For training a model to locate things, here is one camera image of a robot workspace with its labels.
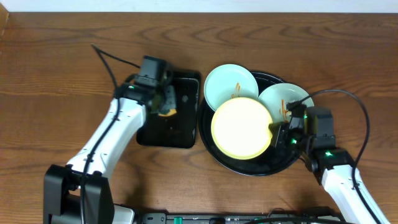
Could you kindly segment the orange green scrub sponge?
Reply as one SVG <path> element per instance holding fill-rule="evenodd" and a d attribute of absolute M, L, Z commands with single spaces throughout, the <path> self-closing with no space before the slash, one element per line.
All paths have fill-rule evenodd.
<path fill-rule="evenodd" d="M 172 85 L 160 91 L 160 106 L 158 115 L 161 117 L 173 116 L 177 113 L 177 96 Z"/>

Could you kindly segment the pale green plate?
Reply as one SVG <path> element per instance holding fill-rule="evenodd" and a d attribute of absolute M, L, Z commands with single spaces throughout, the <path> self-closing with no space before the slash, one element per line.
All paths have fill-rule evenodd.
<path fill-rule="evenodd" d="M 279 83 L 266 88 L 258 100 L 270 112 L 274 123 L 286 122 L 291 119 L 287 104 L 300 101 L 309 94 L 301 87 L 291 83 Z"/>

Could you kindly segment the yellow plate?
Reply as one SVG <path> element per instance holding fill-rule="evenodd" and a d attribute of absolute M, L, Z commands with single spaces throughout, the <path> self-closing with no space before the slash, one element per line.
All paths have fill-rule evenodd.
<path fill-rule="evenodd" d="M 270 112 L 250 98 L 233 98 L 223 103 L 211 120 L 211 136 L 226 156 L 249 160 L 260 156 L 271 145 L 273 123 Z"/>

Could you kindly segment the light blue plate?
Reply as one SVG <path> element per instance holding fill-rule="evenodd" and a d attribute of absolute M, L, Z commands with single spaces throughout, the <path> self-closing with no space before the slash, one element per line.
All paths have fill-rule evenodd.
<path fill-rule="evenodd" d="M 226 101 L 246 97 L 256 99 L 259 88 L 254 75 L 246 68 L 224 64 L 214 68 L 204 84 L 204 96 L 208 106 L 216 111 Z"/>

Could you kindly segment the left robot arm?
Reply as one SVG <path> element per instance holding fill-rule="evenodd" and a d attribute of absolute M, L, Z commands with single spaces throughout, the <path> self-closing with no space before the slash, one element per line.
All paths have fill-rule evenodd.
<path fill-rule="evenodd" d="M 134 223 L 131 208 L 113 202 L 109 180 L 148 114 L 171 96 L 173 72 L 134 75 L 117 86 L 109 110 L 90 140 L 65 166 L 44 176 L 44 223 Z"/>

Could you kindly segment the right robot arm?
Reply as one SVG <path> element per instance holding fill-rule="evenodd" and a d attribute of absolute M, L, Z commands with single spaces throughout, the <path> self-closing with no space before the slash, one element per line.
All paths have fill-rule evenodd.
<path fill-rule="evenodd" d="M 336 146 L 329 109 L 295 109 L 288 123 L 269 127 L 272 146 L 303 157 L 305 167 L 332 197 L 346 222 L 389 223 L 364 185 L 352 156 Z"/>

